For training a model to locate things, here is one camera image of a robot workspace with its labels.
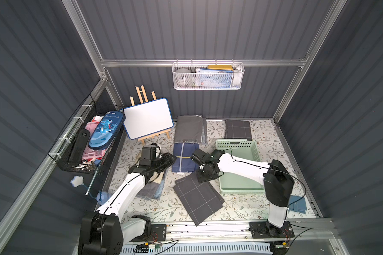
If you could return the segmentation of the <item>navy blue striped pillowcase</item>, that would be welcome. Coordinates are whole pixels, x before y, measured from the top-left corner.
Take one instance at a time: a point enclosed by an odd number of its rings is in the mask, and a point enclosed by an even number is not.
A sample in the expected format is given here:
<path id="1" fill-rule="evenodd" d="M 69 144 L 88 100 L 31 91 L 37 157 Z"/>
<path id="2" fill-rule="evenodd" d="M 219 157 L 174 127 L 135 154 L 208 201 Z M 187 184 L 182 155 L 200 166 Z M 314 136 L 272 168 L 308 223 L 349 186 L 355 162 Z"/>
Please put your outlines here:
<path id="1" fill-rule="evenodd" d="M 176 161 L 172 166 L 172 172 L 179 174 L 195 172 L 198 166 L 191 160 L 191 156 L 199 148 L 197 143 L 175 143 L 173 155 Z"/>

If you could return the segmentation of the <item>dark grey checked pillowcase front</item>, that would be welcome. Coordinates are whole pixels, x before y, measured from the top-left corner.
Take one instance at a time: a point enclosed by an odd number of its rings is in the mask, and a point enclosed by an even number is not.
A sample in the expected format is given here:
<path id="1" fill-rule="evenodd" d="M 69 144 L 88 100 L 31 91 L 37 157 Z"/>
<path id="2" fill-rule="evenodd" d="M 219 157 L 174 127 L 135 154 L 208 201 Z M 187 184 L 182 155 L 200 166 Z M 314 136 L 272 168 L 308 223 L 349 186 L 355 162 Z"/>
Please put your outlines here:
<path id="1" fill-rule="evenodd" d="M 209 182 L 199 182 L 195 173 L 175 181 L 176 195 L 195 226 L 223 208 L 224 199 Z"/>

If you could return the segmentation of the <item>dark grey checked pillowcase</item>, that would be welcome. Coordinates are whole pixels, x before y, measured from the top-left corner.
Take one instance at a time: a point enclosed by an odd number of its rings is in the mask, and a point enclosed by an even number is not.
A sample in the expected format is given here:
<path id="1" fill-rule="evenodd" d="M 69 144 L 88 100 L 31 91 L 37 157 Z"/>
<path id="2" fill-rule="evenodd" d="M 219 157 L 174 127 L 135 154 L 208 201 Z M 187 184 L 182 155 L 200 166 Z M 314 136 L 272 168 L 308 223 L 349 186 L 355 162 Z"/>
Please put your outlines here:
<path id="1" fill-rule="evenodd" d="M 251 126 L 249 121 L 225 120 L 225 139 L 252 140 Z"/>
<path id="2" fill-rule="evenodd" d="M 195 173 L 175 181 L 176 195 L 195 226 L 223 208 L 224 199 L 209 182 L 199 182 Z"/>

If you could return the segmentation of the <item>mint green plastic basket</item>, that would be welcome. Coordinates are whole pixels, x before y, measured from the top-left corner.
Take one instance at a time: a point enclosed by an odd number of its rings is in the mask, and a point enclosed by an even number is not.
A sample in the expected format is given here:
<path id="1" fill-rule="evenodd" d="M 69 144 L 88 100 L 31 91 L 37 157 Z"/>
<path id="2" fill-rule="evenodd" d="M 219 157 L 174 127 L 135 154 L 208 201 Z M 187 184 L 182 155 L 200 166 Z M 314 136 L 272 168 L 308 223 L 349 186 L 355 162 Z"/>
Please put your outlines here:
<path id="1" fill-rule="evenodd" d="M 226 158 L 232 164 L 228 166 L 231 172 L 226 172 L 219 178 L 220 193 L 222 195 L 238 194 L 264 194 L 264 187 L 258 181 L 241 176 L 240 172 L 247 170 L 259 170 L 254 167 L 255 162 L 261 158 L 256 142 L 246 139 L 219 139 L 216 141 L 216 149 L 224 151 Z"/>

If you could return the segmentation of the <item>dark grey checked pillowcase back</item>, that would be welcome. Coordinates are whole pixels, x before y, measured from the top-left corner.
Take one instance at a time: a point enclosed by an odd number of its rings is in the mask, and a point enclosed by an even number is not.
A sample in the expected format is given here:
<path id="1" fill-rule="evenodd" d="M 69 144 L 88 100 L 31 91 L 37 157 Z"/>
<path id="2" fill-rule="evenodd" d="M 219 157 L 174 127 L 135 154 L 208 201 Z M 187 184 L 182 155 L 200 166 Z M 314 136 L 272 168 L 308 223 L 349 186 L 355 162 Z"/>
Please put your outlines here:
<path id="1" fill-rule="evenodd" d="M 225 120 L 225 139 L 252 140 L 251 126 L 249 121 Z"/>

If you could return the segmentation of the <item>beige and grey pillowcase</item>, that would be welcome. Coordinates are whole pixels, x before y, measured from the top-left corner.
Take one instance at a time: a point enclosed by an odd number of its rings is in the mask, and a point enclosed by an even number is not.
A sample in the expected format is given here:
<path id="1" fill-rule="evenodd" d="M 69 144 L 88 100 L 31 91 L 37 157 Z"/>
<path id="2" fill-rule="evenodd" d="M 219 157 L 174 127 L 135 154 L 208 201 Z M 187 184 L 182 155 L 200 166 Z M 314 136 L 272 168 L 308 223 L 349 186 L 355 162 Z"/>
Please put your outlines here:
<path id="1" fill-rule="evenodd" d="M 164 170 L 156 180 L 151 183 L 146 184 L 137 194 L 137 198 L 144 200 L 159 200 L 163 192 L 163 187 L 167 175 L 167 170 Z"/>

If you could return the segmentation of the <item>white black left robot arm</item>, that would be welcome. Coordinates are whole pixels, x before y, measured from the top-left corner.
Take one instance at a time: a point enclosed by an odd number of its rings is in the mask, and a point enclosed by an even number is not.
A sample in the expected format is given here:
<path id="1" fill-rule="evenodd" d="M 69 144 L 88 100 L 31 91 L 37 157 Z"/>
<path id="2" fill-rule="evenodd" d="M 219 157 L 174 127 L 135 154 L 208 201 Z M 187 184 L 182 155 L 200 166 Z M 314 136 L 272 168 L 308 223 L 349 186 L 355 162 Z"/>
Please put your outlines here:
<path id="1" fill-rule="evenodd" d="M 136 195 L 176 159 L 171 153 L 162 153 L 155 143 L 143 147 L 140 159 L 128 170 L 123 184 L 96 211 L 82 218 L 78 254 L 118 255 L 134 239 L 148 242 L 153 236 L 149 217 L 135 215 L 125 223 L 121 221 Z"/>

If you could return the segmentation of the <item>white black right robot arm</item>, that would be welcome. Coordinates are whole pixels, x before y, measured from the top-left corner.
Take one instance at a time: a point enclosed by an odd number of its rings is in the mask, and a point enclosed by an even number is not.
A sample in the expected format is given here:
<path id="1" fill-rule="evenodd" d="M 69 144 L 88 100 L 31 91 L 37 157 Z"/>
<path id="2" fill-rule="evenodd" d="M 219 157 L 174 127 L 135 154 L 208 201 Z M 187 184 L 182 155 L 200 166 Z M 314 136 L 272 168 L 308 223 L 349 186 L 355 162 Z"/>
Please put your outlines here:
<path id="1" fill-rule="evenodd" d="M 269 231 L 284 230 L 295 181 L 280 161 L 252 161 L 217 149 L 210 154 L 197 149 L 193 152 L 191 160 L 199 166 L 196 173 L 199 182 L 216 180 L 225 173 L 231 173 L 261 184 L 270 203 L 266 226 Z"/>

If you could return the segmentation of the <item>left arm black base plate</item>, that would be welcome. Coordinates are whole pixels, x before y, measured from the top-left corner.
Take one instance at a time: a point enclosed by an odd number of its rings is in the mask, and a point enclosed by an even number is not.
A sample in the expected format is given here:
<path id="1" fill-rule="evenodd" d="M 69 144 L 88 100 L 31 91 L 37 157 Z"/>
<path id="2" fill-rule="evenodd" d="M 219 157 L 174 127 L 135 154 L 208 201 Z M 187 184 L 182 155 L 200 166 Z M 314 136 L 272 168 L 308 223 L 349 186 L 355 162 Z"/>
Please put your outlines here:
<path id="1" fill-rule="evenodd" d="M 166 240 L 167 224 L 152 224 L 148 242 L 163 242 Z"/>

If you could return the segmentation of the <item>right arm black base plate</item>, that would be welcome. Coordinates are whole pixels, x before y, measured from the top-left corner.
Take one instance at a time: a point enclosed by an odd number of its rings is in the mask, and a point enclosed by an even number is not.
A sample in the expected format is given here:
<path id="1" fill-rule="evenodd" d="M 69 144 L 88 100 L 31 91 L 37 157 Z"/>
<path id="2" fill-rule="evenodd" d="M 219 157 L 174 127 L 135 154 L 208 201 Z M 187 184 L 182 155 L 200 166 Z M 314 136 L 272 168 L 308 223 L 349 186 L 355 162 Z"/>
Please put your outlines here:
<path id="1" fill-rule="evenodd" d="M 295 237 L 292 225 L 289 221 L 285 221 L 282 227 L 276 227 L 268 221 L 250 222 L 249 231 L 253 239 L 291 239 Z"/>

